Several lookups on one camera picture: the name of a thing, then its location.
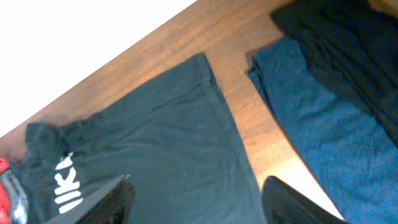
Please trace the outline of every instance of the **wooden table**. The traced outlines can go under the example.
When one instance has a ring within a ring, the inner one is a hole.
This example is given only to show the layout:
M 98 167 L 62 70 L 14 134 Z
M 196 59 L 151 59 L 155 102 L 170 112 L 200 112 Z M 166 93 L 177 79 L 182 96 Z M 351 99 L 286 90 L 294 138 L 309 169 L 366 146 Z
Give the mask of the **wooden table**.
M 23 157 L 27 123 L 61 125 L 87 118 L 150 78 L 205 52 L 259 186 L 268 175 L 276 175 L 339 216 L 246 75 L 253 53 L 283 36 L 269 14 L 288 1 L 199 0 L 2 137 L 0 156 Z

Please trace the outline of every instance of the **red object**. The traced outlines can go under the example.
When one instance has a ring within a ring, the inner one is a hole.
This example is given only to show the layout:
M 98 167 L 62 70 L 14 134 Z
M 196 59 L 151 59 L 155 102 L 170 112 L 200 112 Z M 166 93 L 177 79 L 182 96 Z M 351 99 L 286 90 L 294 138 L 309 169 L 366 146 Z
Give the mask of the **red object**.
M 7 160 L 0 158 L 0 174 L 3 173 L 8 167 L 10 163 Z M 0 183 L 0 224 L 8 224 L 10 217 L 10 201 L 8 199 L 8 195 L 6 189 Z

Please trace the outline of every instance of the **wood grain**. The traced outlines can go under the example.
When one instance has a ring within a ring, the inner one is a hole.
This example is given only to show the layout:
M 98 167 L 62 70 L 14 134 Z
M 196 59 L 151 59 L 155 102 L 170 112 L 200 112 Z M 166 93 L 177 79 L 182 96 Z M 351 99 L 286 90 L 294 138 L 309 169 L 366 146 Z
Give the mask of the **wood grain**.
M 376 8 L 383 8 L 375 1 Z M 87 118 L 161 72 L 205 52 L 235 118 L 259 186 L 268 175 L 277 175 L 340 216 L 246 75 L 251 66 L 248 55 L 283 36 L 269 14 L 287 2 L 196 2 L 3 136 L 0 156 L 23 157 L 28 123 L 48 121 L 62 125 Z

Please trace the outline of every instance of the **dark cloth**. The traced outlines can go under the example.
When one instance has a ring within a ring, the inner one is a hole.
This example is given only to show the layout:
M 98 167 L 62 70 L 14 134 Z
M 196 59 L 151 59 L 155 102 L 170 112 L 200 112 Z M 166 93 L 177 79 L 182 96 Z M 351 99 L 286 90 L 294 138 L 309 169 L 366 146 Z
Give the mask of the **dark cloth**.
M 398 150 L 375 118 L 316 81 L 286 37 L 249 72 L 292 145 L 350 223 L 398 220 Z
M 30 124 L 26 141 L 28 155 L 12 171 L 29 195 L 29 223 L 49 220 L 75 199 L 55 203 L 56 173 L 65 180 L 72 168 L 80 183 L 76 199 L 129 174 L 136 197 L 128 223 L 266 222 L 242 140 L 204 54 L 87 120 Z M 73 164 L 65 167 L 68 160 Z
M 271 17 L 298 40 L 311 74 L 398 144 L 398 21 L 366 0 L 301 0 Z

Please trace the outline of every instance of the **white background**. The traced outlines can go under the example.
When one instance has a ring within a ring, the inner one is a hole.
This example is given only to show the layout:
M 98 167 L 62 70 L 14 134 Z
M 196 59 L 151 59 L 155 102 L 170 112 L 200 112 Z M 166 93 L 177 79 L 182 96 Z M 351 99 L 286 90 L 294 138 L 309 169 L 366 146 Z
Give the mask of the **white background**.
M 0 137 L 193 2 L 0 1 Z

